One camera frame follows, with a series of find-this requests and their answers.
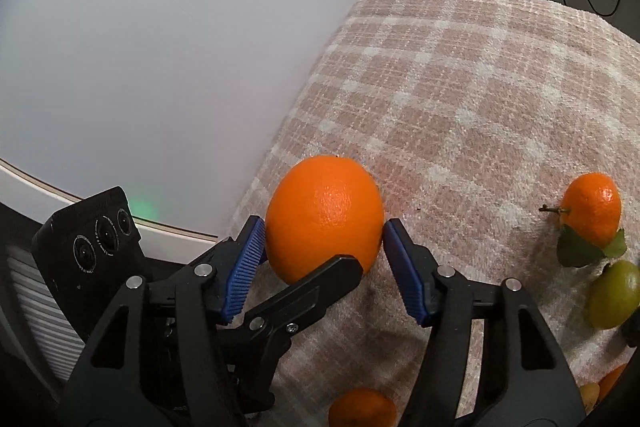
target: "silver rivet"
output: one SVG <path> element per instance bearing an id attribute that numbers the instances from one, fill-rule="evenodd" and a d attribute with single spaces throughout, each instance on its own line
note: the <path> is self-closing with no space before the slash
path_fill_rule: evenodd
<path id="1" fill-rule="evenodd" d="M 198 277 L 206 277 L 207 275 L 209 275 L 211 272 L 213 272 L 213 267 L 210 264 L 207 263 L 202 263 L 202 264 L 198 264 L 194 269 L 193 269 L 194 274 L 196 274 Z"/>
<path id="2" fill-rule="evenodd" d="M 249 323 L 249 329 L 252 331 L 258 331 L 263 326 L 264 318 L 262 317 L 255 317 L 254 320 Z"/>
<path id="3" fill-rule="evenodd" d="M 453 277 L 456 274 L 456 269 L 447 264 L 441 264 L 438 266 L 438 275 L 442 277 Z"/>
<path id="4" fill-rule="evenodd" d="M 127 288 L 135 290 L 136 288 L 140 288 L 142 286 L 142 277 L 140 275 L 132 275 L 127 279 Z"/>
<path id="5" fill-rule="evenodd" d="M 520 281 L 518 281 L 517 279 L 507 279 L 504 282 L 504 285 L 507 286 L 508 289 L 510 289 L 512 292 L 516 292 L 520 289 L 522 289 L 522 283 Z"/>

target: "plaid cloth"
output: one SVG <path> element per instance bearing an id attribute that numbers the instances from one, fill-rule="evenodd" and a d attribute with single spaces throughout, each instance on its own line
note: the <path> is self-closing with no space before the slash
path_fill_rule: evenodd
<path id="1" fill-rule="evenodd" d="M 354 158 L 387 217 L 466 277 L 520 279 L 579 384 L 628 360 L 615 331 L 584 317 L 602 269 L 563 269 L 557 227 L 538 212 L 570 181 L 609 173 L 638 260 L 640 45 L 595 15 L 544 0 L 360 0 L 329 42 L 234 215 L 264 215 L 302 158 Z M 283 288 L 268 266 L 248 305 Z M 404 408 L 429 331 L 406 316 L 383 254 L 359 288 L 294 338 L 263 425 L 320 426 L 336 396 L 373 387 Z M 474 328 L 459 415 L 478 384 Z"/>

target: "orange fruit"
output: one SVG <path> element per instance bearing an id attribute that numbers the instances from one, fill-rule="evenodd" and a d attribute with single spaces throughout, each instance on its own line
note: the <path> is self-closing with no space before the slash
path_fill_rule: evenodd
<path id="1" fill-rule="evenodd" d="M 571 182 L 559 209 L 562 225 L 569 225 L 580 237 L 599 248 L 613 240 L 621 212 L 618 188 L 601 172 L 589 172 Z"/>
<path id="2" fill-rule="evenodd" d="M 620 377 L 620 375 L 622 375 L 622 372 L 625 370 L 625 367 L 626 367 L 626 363 L 623 363 L 622 365 L 620 365 L 620 367 L 615 368 L 613 371 L 611 371 L 606 377 L 604 377 L 600 381 L 600 394 L 598 395 L 598 402 L 601 402 L 604 399 L 604 397 L 607 396 L 607 394 L 609 394 L 609 391 L 613 389 L 613 386 L 618 381 L 618 378 Z"/>
<path id="3" fill-rule="evenodd" d="M 385 211 L 376 182 L 357 162 L 313 156 L 280 181 L 265 217 L 269 263 L 292 284 L 337 254 L 366 273 L 382 242 Z"/>
<path id="4" fill-rule="evenodd" d="M 329 427 L 393 427 L 396 404 L 379 391 L 352 389 L 329 407 Z"/>

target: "screw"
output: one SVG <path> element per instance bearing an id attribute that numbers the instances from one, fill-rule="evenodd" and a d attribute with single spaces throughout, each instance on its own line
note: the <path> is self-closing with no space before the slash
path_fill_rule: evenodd
<path id="1" fill-rule="evenodd" d="M 517 279 L 513 279 L 513 278 L 507 279 L 504 282 L 504 285 L 507 286 L 507 288 L 510 289 L 512 292 L 516 292 L 522 288 L 522 283 Z"/>
<path id="2" fill-rule="evenodd" d="M 264 318 L 262 317 L 255 317 L 254 320 L 249 323 L 249 329 L 252 331 L 258 331 L 263 326 Z"/>
<path id="3" fill-rule="evenodd" d="M 210 264 L 207 263 L 202 263 L 202 264 L 198 264 L 194 269 L 193 269 L 194 274 L 196 274 L 198 277 L 206 277 L 207 275 L 209 275 L 211 272 L 213 272 L 213 267 Z"/>
<path id="4" fill-rule="evenodd" d="M 142 286 L 142 277 L 140 275 L 132 275 L 127 279 L 127 288 L 135 290 L 136 288 L 140 288 Z"/>
<path id="5" fill-rule="evenodd" d="M 443 277 L 453 277 L 456 274 L 455 268 L 452 266 L 448 266 L 446 264 L 441 264 L 438 266 L 438 275 Z"/>

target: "camera lens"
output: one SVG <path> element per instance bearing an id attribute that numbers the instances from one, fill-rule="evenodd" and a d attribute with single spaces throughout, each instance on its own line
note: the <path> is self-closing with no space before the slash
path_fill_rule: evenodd
<path id="1" fill-rule="evenodd" d="M 83 272 L 91 273 L 95 269 L 95 251 L 84 235 L 79 235 L 74 241 L 74 257 Z"/>
<path id="2" fill-rule="evenodd" d="M 107 216 L 99 217 L 95 222 L 95 237 L 107 255 L 113 255 L 118 249 L 118 232 Z"/>
<path id="3" fill-rule="evenodd" d="M 124 235 L 131 233 L 131 218 L 124 208 L 118 210 L 118 226 Z"/>

